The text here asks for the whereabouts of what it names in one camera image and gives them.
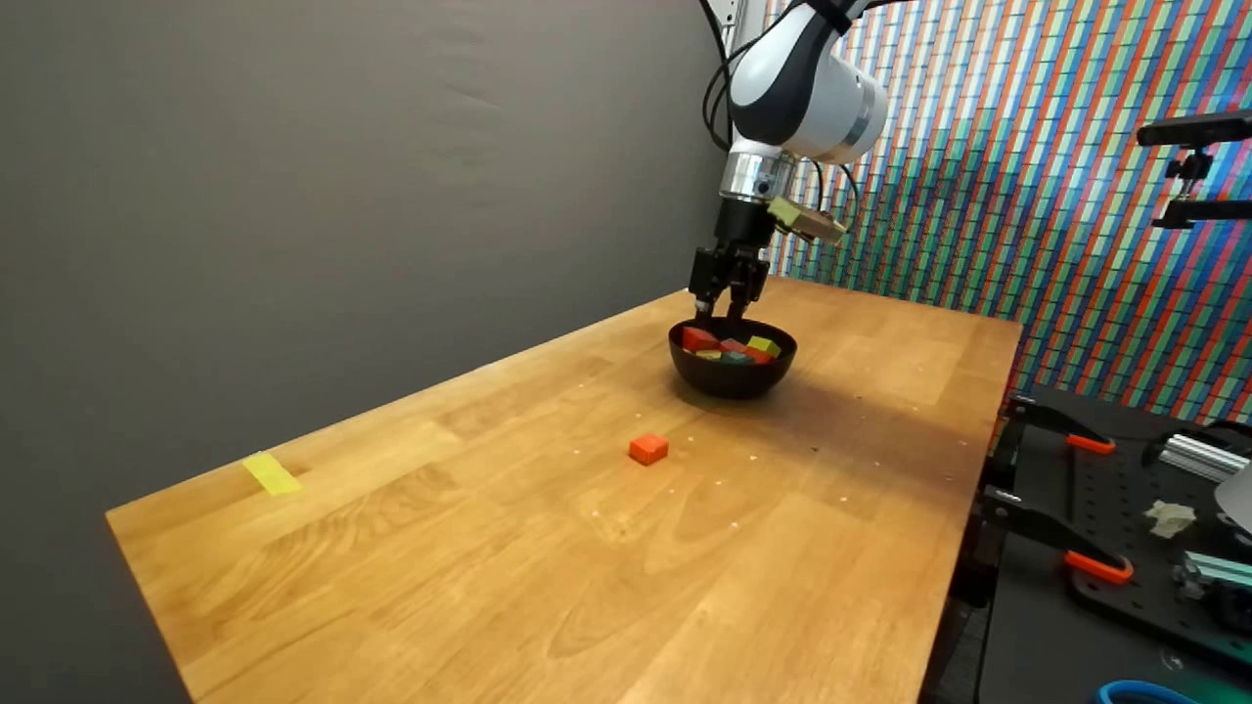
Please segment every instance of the wooden table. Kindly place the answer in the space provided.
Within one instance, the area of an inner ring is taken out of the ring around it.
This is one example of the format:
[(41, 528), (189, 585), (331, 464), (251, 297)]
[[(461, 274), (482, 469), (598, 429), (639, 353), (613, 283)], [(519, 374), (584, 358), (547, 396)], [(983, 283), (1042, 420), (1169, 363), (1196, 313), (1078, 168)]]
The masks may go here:
[(275, 446), (297, 494), (234, 463), (113, 509), (189, 693), (916, 700), (1019, 328), (772, 283), (795, 373), (712, 401), (674, 382), (687, 307)]

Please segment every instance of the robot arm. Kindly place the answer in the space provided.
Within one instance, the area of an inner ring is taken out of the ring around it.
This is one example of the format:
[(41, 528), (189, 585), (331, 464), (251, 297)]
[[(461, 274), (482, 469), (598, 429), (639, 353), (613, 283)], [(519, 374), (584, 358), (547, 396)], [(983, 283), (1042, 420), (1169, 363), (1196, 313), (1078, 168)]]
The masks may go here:
[(884, 92), (833, 58), (833, 43), (871, 9), (869, 0), (798, 0), (730, 69), (730, 147), (718, 182), (716, 242), (695, 250), (687, 290), (695, 315), (712, 315), (730, 290), (726, 315), (742, 315), (765, 283), (761, 247), (774, 233), (772, 194), (783, 154), (858, 159), (884, 129)]

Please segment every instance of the black bowl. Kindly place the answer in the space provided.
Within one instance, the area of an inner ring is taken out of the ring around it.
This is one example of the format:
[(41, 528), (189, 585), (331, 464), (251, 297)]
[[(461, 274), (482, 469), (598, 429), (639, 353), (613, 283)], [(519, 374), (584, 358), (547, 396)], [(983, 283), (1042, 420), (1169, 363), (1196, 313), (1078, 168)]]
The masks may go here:
[(761, 319), (726, 319), (726, 315), (716, 315), (716, 319), (701, 319), (701, 328), (709, 328), (716, 340), (752, 340), (752, 337), (765, 337), (777, 344), (777, 356), (772, 363), (725, 363), (725, 358), (701, 358), (701, 356), (687, 356), (686, 353), (686, 340), (682, 340), (682, 328), (686, 326), (695, 326), (695, 319), (682, 319), (667, 328), (667, 356), (674, 356), (674, 367), (686, 382), (692, 382), (695, 390), (703, 396), (718, 396), (718, 397), (759, 397), (765, 396), (789, 367), (795, 358), (795, 337), (786, 337), (783, 328), (774, 326), (761, 326)]

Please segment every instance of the gray wall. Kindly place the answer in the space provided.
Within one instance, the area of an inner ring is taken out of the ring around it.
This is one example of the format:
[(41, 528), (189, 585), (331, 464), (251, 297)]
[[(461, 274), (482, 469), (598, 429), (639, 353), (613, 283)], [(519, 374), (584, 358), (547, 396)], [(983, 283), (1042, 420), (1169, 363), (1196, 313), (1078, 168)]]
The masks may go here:
[(676, 290), (709, 69), (662, 0), (4, 0), (0, 700), (178, 700), (103, 509)]

